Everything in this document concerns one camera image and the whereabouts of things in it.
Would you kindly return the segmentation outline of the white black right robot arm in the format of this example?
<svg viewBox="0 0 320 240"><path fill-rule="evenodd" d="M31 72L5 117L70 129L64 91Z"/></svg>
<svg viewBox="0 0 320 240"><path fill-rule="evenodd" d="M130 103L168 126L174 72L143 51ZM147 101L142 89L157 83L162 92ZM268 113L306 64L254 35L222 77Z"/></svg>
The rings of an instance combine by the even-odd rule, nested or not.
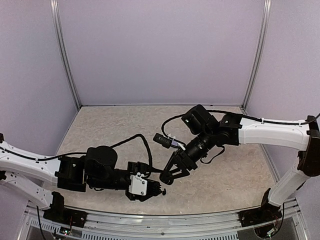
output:
<svg viewBox="0 0 320 240"><path fill-rule="evenodd" d="M195 138L171 155L159 177L163 183L171 185L175 179L188 176L213 147L262 144L296 149L298 161L264 193L255 212L260 222L266 222L308 179L320 175L320 130L315 116L275 121L225 112L217 120L213 113L198 104L179 116Z"/></svg>

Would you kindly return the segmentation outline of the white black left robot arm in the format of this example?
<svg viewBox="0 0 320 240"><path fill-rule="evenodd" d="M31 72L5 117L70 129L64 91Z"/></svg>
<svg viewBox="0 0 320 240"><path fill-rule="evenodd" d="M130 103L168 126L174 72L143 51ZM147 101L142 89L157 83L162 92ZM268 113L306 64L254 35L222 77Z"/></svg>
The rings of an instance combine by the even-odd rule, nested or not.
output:
<svg viewBox="0 0 320 240"><path fill-rule="evenodd" d="M118 154L115 151L127 142L140 138L146 148L148 162L128 162L126 169L116 168ZM86 192L124 191L131 201L144 202L152 197L165 195L158 181L151 180L153 167L151 149L142 134L136 134L112 146L89 147L86 152L69 152L56 156L41 156L0 140L0 168L23 176L38 178L59 189Z"/></svg>

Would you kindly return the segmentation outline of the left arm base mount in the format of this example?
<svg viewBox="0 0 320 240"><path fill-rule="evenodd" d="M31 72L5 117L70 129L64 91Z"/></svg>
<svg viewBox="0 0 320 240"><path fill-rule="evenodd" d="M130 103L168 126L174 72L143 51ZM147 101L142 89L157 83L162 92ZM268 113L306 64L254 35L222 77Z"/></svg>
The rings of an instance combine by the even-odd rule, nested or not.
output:
<svg viewBox="0 0 320 240"><path fill-rule="evenodd" d="M52 192L52 202L49 209L43 211L43 218L69 227L83 228L88 213L65 207L65 199L59 192Z"/></svg>

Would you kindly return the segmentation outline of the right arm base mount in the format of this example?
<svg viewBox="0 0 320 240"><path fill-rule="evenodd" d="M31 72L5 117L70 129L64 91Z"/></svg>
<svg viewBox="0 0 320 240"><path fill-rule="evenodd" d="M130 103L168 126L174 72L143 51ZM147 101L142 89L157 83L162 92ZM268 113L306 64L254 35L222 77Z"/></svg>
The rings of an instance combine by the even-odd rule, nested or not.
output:
<svg viewBox="0 0 320 240"><path fill-rule="evenodd" d="M249 210L242 210L238 213L238 217L242 227L258 225L281 218L283 214L280 206L274 206L269 203L270 188L264 193L261 205Z"/></svg>

